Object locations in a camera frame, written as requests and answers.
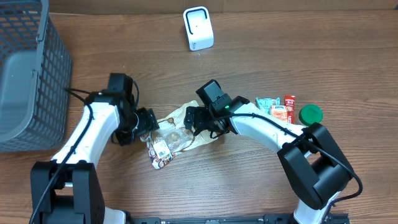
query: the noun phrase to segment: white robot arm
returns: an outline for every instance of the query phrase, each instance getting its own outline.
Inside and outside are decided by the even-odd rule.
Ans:
[[[315,123],[306,128],[283,122],[241,96],[232,100],[215,80],[198,89],[197,94],[205,107],[188,107],[184,120],[187,129],[192,126],[197,129],[195,135],[204,129],[221,134],[232,131],[253,138],[277,153],[300,199],[292,223],[323,223],[335,202],[362,192],[359,177],[322,125]],[[318,152],[319,159],[309,164],[306,158]],[[358,181],[358,192],[336,199],[352,178]]]
[[[136,136],[159,128],[156,117],[152,110],[137,109],[138,87],[125,74],[112,73],[108,89],[89,93],[85,100],[71,94],[84,101],[83,116],[52,161],[37,162],[32,168],[30,223],[129,223],[128,212],[104,206],[95,169],[109,138],[113,141],[115,135],[120,145],[132,144]],[[73,187],[73,196],[56,195],[54,190],[64,187]]]
[[[305,126],[296,125],[296,124],[289,124],[284,121],[281,121],[263,111],[259,110],[257,106],[253,103],[248,103],[239,107],[235,112],[235,114],[251,114],[255,113],[261,116],[264,116],[273,122],[281,125],[283,128],[287,128],[291,132],[295,133],[296,135],[303,134],[302,129]],[[278,153],[282,146],[285,143],[290,143],[295,140],[295,137],[292,137],[286,134],[283,130],[275,127],[274,125],[270,124],[269,122],[261,119],[261,118],[253,118],[250,116],[236,116],[230,118],[231,124],[235,131],[243,136],[247,136],[253,138],[254,140],[258,141],[259,143],[265,145],[265,147],[269,148],[270,150]],[[310,151],[304,154],[304,157],[308,157],[311,154]],[[312,209],[308,205],[306,205],[303,201],[299,200],[298,206],[294,211],[294,219],[299,224],[319,224],[322,222],[322,218],[329,206],[330,202],[334,200],[337,195],[340,193],[336,192],[334,196],[332,196],[327,205],[325,205],[322,209]]]

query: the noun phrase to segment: white device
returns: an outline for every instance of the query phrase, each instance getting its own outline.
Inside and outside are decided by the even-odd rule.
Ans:
[[[213,46],[213,28],[207,8],[199,6],[187,9],[183,13],[183,18],[191,50],[201,50]]]

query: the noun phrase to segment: green bottle cap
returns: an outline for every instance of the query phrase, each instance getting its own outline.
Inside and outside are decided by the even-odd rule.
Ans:
[[[298,119],[302,124],[310,126],[312,123],[321,123],[323,112],[317,105],[305,105],[298,114]]]

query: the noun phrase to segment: wood grain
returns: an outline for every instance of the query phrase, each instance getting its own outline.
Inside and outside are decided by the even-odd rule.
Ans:
[[[398,218],[398,14],[394,11],[213,14],[215,44],[188,50],[181,15],[52,18],[74,68],[72,87],[106,87],[109,73],[132,76],[140,106],[163,118],[217,79],[231,97],[297,96],[320,105],[324,125],[364,182],[363,194],[334,212],[352,223]],[[70,101],[68,136],[82,105]],[[30,168],[56,151],[0,154],[0,223],[26,223]],[[106,205],[134,217],[225,217],[290,213],[297,203],[277,156],[229,134],[154,170],[146,145],[108,144],[98,165]],[[351,182],[342,193],[353,193]]]
[[[210,12],[391,10],[398,0],[50,0],[50,11],[69,14],[179,13],[195,6]]]

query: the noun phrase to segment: candy wrapper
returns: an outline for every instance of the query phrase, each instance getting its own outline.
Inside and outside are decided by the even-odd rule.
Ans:
[[[285,107],[287,110],[287,122],[290,124],[294,123],[294,101],[295,96],[285,95]]]
[[[271,116],[278,118],[281,121],[287,122],[287,110],[285,106],[272,105],[269,109]]]
[[[276,99],[270,99],[270,98],[264,98],[264,99],[260,99],[258,97],[256,97],[256,102],[257,102],[257,107],[267,113],[269,113],[269,108],[274,105],[274,106],[279,106],[280,105],[280,98],[276,98]]]
[[[183,121],[188,106],[199,105],[196,100],[185,103],[164,119],[157,120],[158,130],[140,137],[141,141],[147,143],[150,161],[155,169],[163,168],[177,155],[187,150],[215,140],[210,138],[210,132],[207,130],[194,137],[194,128],[192,130],[185,129]]]

